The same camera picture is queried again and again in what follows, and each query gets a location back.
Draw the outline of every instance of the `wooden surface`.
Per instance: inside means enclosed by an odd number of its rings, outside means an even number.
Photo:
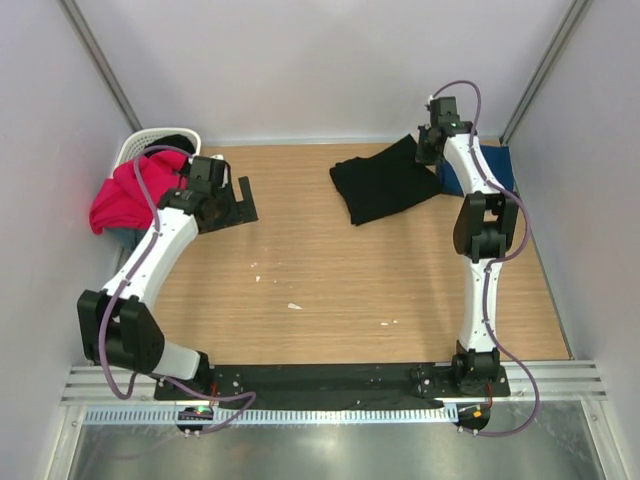
[[[206,149],[225,155],[234,178],[249,176],[260,220],[201,235],[183,253],[154,310],[167,338],[214,364],[450,360],[464,309],[452,243],[461,199],[354,227],[329,177],[336,162],[384,147]],[[567,358],[532,244],[502,270],[497,315],[516,355]]]

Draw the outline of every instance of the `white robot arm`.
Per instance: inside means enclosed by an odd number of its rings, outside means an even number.
[[[482,155],[478,137],[474,138],[476,156],[485,172],[491,172],[489,165]],[[500,192],[494,187],[485,183],[473,163],[469,154],[469,134],[457,134],[447,138],[443,155],[449,162],[458,177],[463,193],[470,194],[481,192],[483,194],[499,195]],[[500,185],[498,180],[489,173],[492,184]],[[491,352],[495,345],[487,336],[487,330],[483,325],[483,288],[485,281],[485,268],[491,258],[481,258],[474,263],[473,259],[465,256],[463,258],[465,266],[465,310],[464,324],[458,341],[467,351]],[[491,268],[491,280],[488,289],[488,310],[489,325],[495,331],[496,299],[498,293],[498,277],[500,276],[501,263],[497,263]]]
[[[221,156],[196,156],[190,163],[186,188],[165,193],[157,210],[159,224],[154,220],[127,263],[102,290],[81,295],[78,317],[89,360],[99,363],[104,348],[110,365],[185,380],[204,393],[212,383],[207,355],[165,340],[153,318],[153,306],[176,260],[198,234],[253,222],[258,216],[249,179],[238,179],[243,200],[236,201],[230,167]],[[108,325],[101,347],[104,318]]]
[[[491,173],[473,124],[460,120],[455,97],[431,99],[427,107],[431,124],[419,129],[416,161],[425,165],[447,161],[465,195],[453,230],[455,250],[465,265],[464,324],[451,368],[440,377],[454,390],[469,391],[493,385],[503,376],[500,352],[489,330],[495,336],[501,260],[513,242],[518,205]],[[437,377],[436,370],[425,375]]]

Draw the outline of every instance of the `blue bin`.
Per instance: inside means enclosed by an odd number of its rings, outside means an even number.
[[[496,179],[504,186],[506,190],[513,192],[514,180],[513,170],[511,169],[511,154],[509,147],[490,147],[481,145],[480,150],[484,155],[489,168],[493,172]],[[457,195],[462,197],[462,187],[453,167],[446,161],[441,161],[436,165],[436,174],[442,184],[442,193],[447,195]]]

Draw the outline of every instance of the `white basket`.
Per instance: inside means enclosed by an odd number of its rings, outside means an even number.
[[[200,154],[200,147],[202,146],[202,141],[200,140],[200,135],[198,135],[193,130],[188,128],[147,128],[145,130],[140,130],[139,132],[131,135],[122,145],[120,149],[120,154],[118,154],[118,160],[116,160],[116,164],[113,166],[115,169],[119,165],[131,160],[138,153],[140,153],[144,148],[149,145],[151,142],[158,140],[159,138],[166,137],[168,135],[184,135],[187,137],[196,151],[195,154]]]

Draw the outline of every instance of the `black mounting plate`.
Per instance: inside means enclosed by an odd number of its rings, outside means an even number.
[[[439,398],[485,397],[486,384],[461,389],[451,367],[433,363],[341,365],[218,365],[211,368],[218,396],[253,391],[251,408],[261,410],[419,410],[441,408]],[[504,368],[492,384],[493,396],[509,396]],[[156,400],[193,400],[165,384]],[[227,403],[239,408],[242,401]]]
[[[453,370],[449,365],[424,364],[417,372],[417,377],[420,380],[420,395],[425,399],[464,399],[464,397],[487,396],[487,382],[466,382],[458,385],[454,379]],[[496,381],[489,383],[491,384],[493,397],[508,397],[511,395],[504,367],[499,367]]]

